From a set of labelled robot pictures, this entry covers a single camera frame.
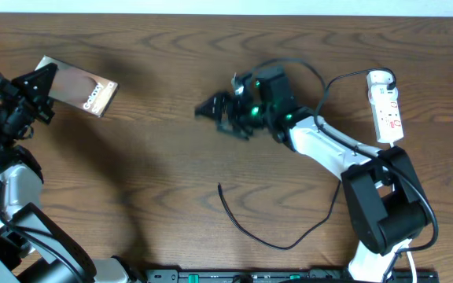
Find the white cable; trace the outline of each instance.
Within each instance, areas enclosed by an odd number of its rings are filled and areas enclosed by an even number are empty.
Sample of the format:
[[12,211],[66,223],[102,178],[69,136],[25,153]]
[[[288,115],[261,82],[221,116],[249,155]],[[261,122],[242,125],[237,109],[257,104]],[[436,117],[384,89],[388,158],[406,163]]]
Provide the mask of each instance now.
[[417,271],[415,269],[414,257],[412,252],[407,252],[408,263],[410,264],[410,269],[412,270],[412,283],[417,283]]
[[[391,145],[392,148],[394,147],[394,141],[389,142],[389,144]],[[394,191],[395,191],[395,189],[394,189],[394,183],[393,183],[391,192],[394,192]]]

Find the white wall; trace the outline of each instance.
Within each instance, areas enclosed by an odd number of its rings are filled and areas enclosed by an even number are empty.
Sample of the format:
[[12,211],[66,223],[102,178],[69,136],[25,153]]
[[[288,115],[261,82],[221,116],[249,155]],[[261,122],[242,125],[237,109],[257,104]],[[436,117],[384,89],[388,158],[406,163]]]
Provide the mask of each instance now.
[[453,17],[453,0],[0,0],[0,12]]

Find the cable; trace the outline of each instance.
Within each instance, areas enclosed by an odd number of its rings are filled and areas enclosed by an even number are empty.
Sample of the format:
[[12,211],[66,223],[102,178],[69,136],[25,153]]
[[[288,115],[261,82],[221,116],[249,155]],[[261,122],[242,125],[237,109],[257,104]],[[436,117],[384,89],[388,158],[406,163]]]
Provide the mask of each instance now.
[[410,270],[412,271],[412,283],[417,283],[417,270],[415,269],[414,257],[412,252],[407,252],[408,263],[410,264]]
[[345,74],[345,75],[339,75],[339,76],[336,77],[335,79],[332,79],[332,80],[328,83],[328,86],[327,86],[326,88],[323,87],[323,89],[324,89],[324,95],[322,96],[321,101],[319,101],[318,107],[315,108],[315,115],[314,115],[315,124],[316,124],[316,125],[319,125],[319,124],[318,124],[318,119],[317,119],[317,117],[318,117],[319,112],[321,111],[322,106],[323,106],[324,103],[328,100],[328,97],[329,97],[329,95],[330,95],[330,87],[331,87],[332,83],[336,82],[336,81],[339,80],[339,79],[347,78],[347,77],[350,77],[350,76],[353,76],[353,75],[363,74],[363,73],[366,73],[366,72],[372,72],[372,71],[386,71],[386,72],[391,73],[391,75],[392,75],[392,83],[390,83],[390,84],[388,85],[388,90],[391,90],[391,89],[393,89],[393,88],[396,86],[396,76],[394,75],[394,72],[391,71],[390,68],[369,68],[369,69],[367,69],[367,70],[352,72],[352,73]]
[[63,255],[61,255],[59,252],[51,248],[49,245],[43,243],[42,241],[36,239],[35,237],[29,235],[28,233],[25,233],[24,230],[27,228],[25,227],[19,227],[11,223],[10,221],[6,220],[4,217],[3,213],[3,207],[2,207],[2,200],[4,199],[3,196],[3,187],[5,184],[0,180],[0,221],[1,223],[6,226],[10,231],[16,233],[17,235],[21,236],[27,241],[32,242],[33,244],[36,244],[38,247],[44,249],[45,251],[49,252],[53,256],[55,256],[62,264],[64,264],[71,273],[75,276],[76,280],[78,282],[85,282],[85,281],[91,281],[91,280],[84,280],[82,274],[70,263]]
[[277,249],[277,250],[282,250],[282,251],[288,251],[294,247],[296,247],[308,234],[310,234],[313,230],[315,230],[316,228],[318,228],[319,226],[321,226],[322,224],[324,224],[331,216],[331,212],[333,211],[333,206],[335,205],[335,201],[337,200],[337,195],[338,195],[338,191],[340,190],[340,185],[341,185],[341,181],[338,181],[338,185],[337,185],[337,189],[335,189],[335,194],[333,195],[333,199],[331,200],[331,205],[330,205],[330,210],[328,211],[328,215],[323,219],[321,220],[320,222],[318,222],[317,224],[315,224],[313,227],[311,227],[309,230],[307,230],[307,232],[305,232],[300,238],[298,238],[298,240],[296,240],[293,244],[287,246],[287,247],[280,247],[280,246],[277,246],[275,244],[270,244],[264,240],[261,240],[260,238],[258,238],[257,236],[253,235],[252,233],[250,233],[249,231],[247,231],[246,229],[244,229],[244,227],[241,226],[241,224],[236,220],[236,218],[234,217],[234,215],[232,214],[232,211],[228,208],[228,204],[227,204],[227,201],[225,200],[225,196],[223,195],[223,190],[221,188],[221,184],[218,183],[218,194],[219,194],[219,198],[221,199],[221,203],[223,204],[223,207],[225,208],[225,212],[226,214],[228,215],[228,217],[230,218],[230,220],[232,221],[232,223],[242,232],[244,233],[246,236],[252,238],[254,241],[257,241],[261,244],[264,244],[266,245],[267,247],[270,247],[270,248],[274,248],[274,249]]
[[326,83],[324,82],[324,79],[322,78],[321,74],[319,74],[319,72],[314,67],[312,67],[312,65],[310,65],[306,61],[304,61],[302,59],[298,59],[298,58],[283,57],[283,58],[270,59],[269,61],[265,61],[261,64],[258,64],[257,66],[252,68],[249,72],[246,72],[246,73],[242,74],[241,76],[244,76],[247,74],[252,75],[253,73],[259,71],[261,68],[264,68],[264,67],[268,66],[269,64],[273,64],[273,63],[277,63],[277,62],[298,63],[298,64],[303,65],[305,68],[310,70],[318,78],[319,83],[321,83],[322,88],[325,89]]
[[[394,147],[394,142],[389,142],[389,146],[391,146],[392,148]],[[391,186],[391,192],[395,192],[396,191],[396,188],[394,187],[394,183],[392,184]]]

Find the table surface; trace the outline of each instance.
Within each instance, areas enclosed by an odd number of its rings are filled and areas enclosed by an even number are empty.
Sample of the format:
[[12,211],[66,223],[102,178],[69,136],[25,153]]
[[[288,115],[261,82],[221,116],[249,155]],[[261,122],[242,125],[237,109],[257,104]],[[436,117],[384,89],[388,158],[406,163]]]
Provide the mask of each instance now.
[[[0,71],[12,78],[42,55],[120,84],[104,118],[56,104],[47,127],[21,144],[42,166],[43,211],[92,258],[140,268],[305,269],[345,266],[358,239],[341,193],[330,220],[289,252],[257,244],[225,214],[275,244],[293,243],[327,213],[337,180],[314,160],[259,132],[249,142],[215,131],[193,109],[235,72],[299,57],[326,80],[373,67],[396,72],[407,150],[440,224],[414,254],[453,281],[453,19],[0,14]],[[301,104],[322,96],[315,77],[287,72]],[[375,141],[366,80],[337,83],[322,114]],[[415,244],[426,242],[425,229]],[[407,266],[406,258],[398,264]]]

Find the smartphone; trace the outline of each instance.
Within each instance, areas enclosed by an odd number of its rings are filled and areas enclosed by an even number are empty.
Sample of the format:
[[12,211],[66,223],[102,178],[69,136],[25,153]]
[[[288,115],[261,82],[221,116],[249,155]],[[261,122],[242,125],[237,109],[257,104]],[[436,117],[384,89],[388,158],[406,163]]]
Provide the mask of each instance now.
[[43,56],[36,69],[49,63],[58,66],[49,96],[90,114],[102,117],[119,89],[118,83],[68,63]]

